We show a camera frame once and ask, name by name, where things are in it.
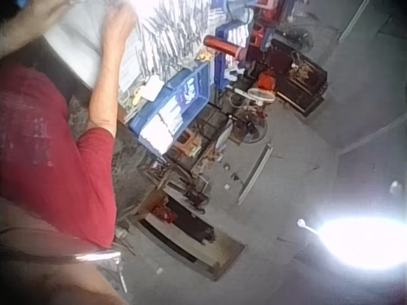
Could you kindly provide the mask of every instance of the red object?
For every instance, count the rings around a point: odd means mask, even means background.
[[[162,222],[166,222],[167,224],[173,223],[173,221],[178,218],[177,214],[175,214],[170,208],[167,208],[162,204],[156,205],[152,210],[152,213],[155,217],[160,219]]]
[[[273,71],[265,71],[260,73],[257,87],[268,91],[274,91],[275,74]]]
[[[236,60],[242,60],[245,57],[245,52],[242,51],[243,48],[233,43],[229,43],[221,38],[206,35],[203,40],[203,44],[209,48],[215,49],[217,51],[229,54],[236,58]]]
[[[113,136],[94,128],[75,143],[66,101],[44,74],[2,68],[0,79],[0,196],[61,232],[110,247]]]
[[[265,36],[265,26],[259,22],[253,24],[252,34],[250,36],[250,45],[260,48]]]
[[[265,8],[260,9],[261,19],[267,22],[272,22],[276,20],[277,8],[267,10]]]

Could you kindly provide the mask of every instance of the cable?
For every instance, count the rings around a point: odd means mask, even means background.
[[[243,102],[242,105],[239,105],[239,106],[237,106],[237,105],[235,105],[234,103],[231,102],[231,97],[232,97],[232,95],[234,95],[234,94],[238,94],[238,93],[232,92],[232,94],[230,94],[230,95],[228,96],[229,104],[230,104],[233,108],[237,108],[237,109],[243,108],[243,107],[245,106],[245,102]]]

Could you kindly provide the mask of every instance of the orange cylinder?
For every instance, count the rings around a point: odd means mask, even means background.
[[[217,51],[229,54],[239,60],[238,56],[242,47],[237,46],[233,43],[229,43],[221,38],[207,35],[203,40],[203,44],[209,48],[215,49]]]

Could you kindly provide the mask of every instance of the metal bar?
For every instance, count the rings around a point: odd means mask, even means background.
[[[352,18],[352,20],[349,22],[348,26],[346,27],[346,29],[343,31],[342,35],[339,37],[338,42],[342,43],[345,38],[349,35],[350,31],[354,28],[356,22],[359,20],[359,18],[361,17],[363,11],[366,9],[366,7],[368,6],[370,0],[363,0],[362,4],[360,5],[360,7],[357,9],[354,17]]]
[[[259,177],[261,171],[266,165],[267,160],[269,159],[270,155],[272,154],[273,148],[271,143],[267,143],[266,147],[263,149],[263,152],[260,155],[259,160],[257,160],[253,171],[251,172],[249,178],[247,178],[242,192],[240,193],[239,200],[238,200],[238,205],[241,205],[242,202],[245,200],[247,195],[249,194],[250,190],[252,189],[255,181]]]

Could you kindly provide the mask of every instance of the concrete floor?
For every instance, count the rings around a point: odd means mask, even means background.
[[[257,144],[237,147],[229,142],[223,164],[210,172],[212,199],[202,217],[246,245],[235,265],[218,281],[210,281],[176,261],[136,228],[127,237],[137,256],[125,258],[124,275],[132,301],[144,304],[267,304],[284,281],[290,260],[307,244],[296,227],[311,219],[328,198],[338,157],[289,107],[274,103],[268,112],[267,136]],[[262,174],[242,205],[237,205],[242,180],[249,175],[264,145],[274,148]]]

